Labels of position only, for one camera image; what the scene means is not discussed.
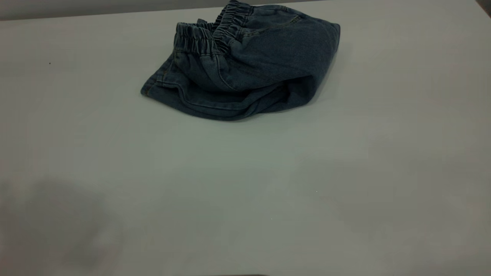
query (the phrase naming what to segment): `white table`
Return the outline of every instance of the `white table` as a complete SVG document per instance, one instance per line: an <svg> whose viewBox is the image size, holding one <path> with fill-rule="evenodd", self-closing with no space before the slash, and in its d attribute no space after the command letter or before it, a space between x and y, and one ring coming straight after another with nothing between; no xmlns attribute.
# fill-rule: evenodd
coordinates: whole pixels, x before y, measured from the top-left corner
<svg viewBox="0 0 491 276"><path fill-rule="evenodd" d="M0 22L1 180L105 194L118 276L490 275L491 19L472 0L286 5L341 25L329 78L238 122L139 93L176 23L220 8Z"/></svg>

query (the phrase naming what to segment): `denim pants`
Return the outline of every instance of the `denim pants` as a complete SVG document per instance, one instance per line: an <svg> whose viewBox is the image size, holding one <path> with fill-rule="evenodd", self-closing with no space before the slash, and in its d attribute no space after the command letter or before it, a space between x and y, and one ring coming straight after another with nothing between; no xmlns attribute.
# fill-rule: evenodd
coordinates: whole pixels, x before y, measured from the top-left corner
<svg viewBox="0 0 491 276"><path fill-rule="evenodd" d="M280 5L236 0L216 22L178 23L174 50L141 93L187 114L239 120L307 104L340 26Z"/></svg>

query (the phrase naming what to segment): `crumpled jeans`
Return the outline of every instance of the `crumpled jeans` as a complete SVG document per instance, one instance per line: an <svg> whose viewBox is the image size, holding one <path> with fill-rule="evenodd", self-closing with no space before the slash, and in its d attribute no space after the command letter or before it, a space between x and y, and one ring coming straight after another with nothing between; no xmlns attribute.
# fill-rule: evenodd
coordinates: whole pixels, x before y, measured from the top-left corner
<svg viewBox="0 0 491 276"><path fill-rule="evenodd" d="M141 93L184 113L239 120L307 104L340 26L280 5L236 0L214 23L178 23L174 50Z"/></svg>

